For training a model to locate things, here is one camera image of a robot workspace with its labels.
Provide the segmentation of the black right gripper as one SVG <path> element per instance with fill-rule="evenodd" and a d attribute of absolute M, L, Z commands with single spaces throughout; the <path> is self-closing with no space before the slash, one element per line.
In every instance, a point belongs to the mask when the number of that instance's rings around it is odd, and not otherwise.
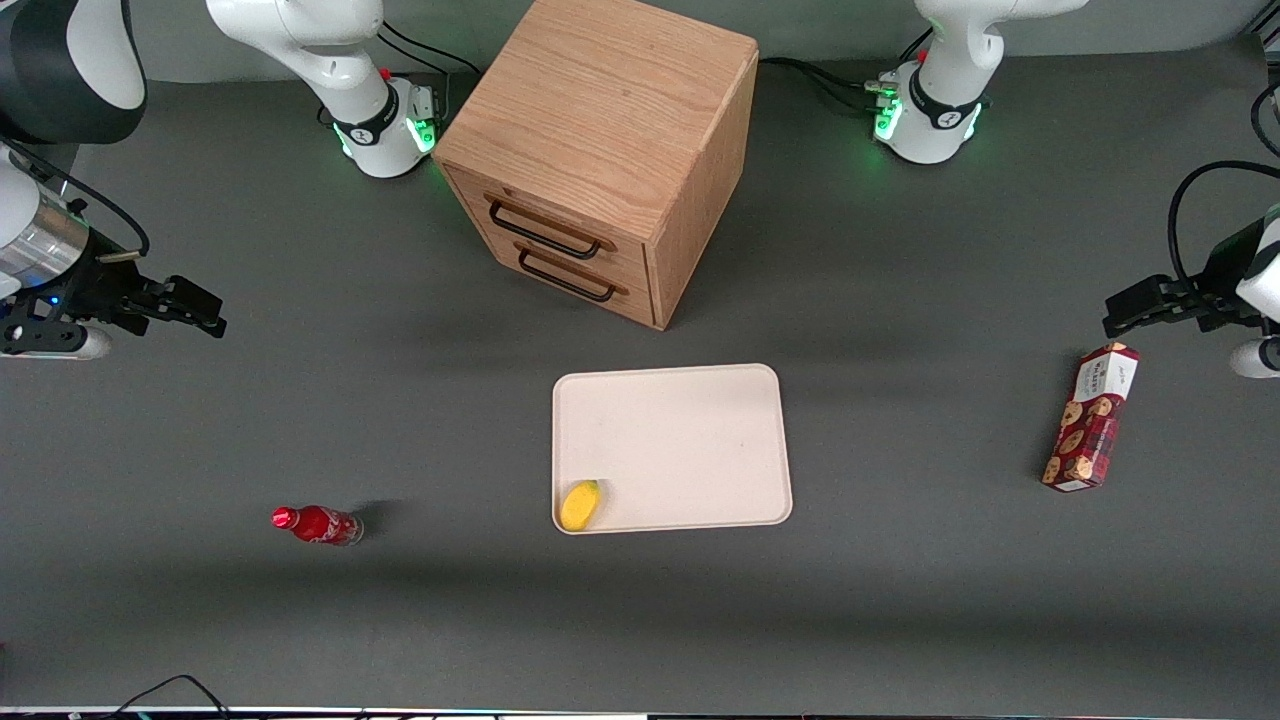
<path fill-rule="evenodd" d="M 225 334 L 221 300 L 193 281 L 170 275 L 142 288 L 133 260 L 81 259 L 63 275 L 3 299 L 3 354 L 105 355 L 113 340 L 95 323 L 141 337 L 143 316 L 191 325 L 214 338 Z M 141 290 L 142 304 L 132 301 Z"/>

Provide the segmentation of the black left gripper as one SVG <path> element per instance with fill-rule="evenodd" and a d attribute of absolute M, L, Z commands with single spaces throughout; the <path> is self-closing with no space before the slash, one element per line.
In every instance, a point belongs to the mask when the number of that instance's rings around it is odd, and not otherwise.
<path fill-rule="evenodd" d="M 1190 275 L 1178 232 L 1167 233 L 1175 277 L 1149 275 L 1108 297 L 1103 331 L 1110 340 L 1156 324 L 1193 320 L 1202 333 L 1240 325 L 1268 332 L 1266 315 L 1238 293 L 1268 224 L 1253 222 L 1215 245 L 1204 268 Z"/>

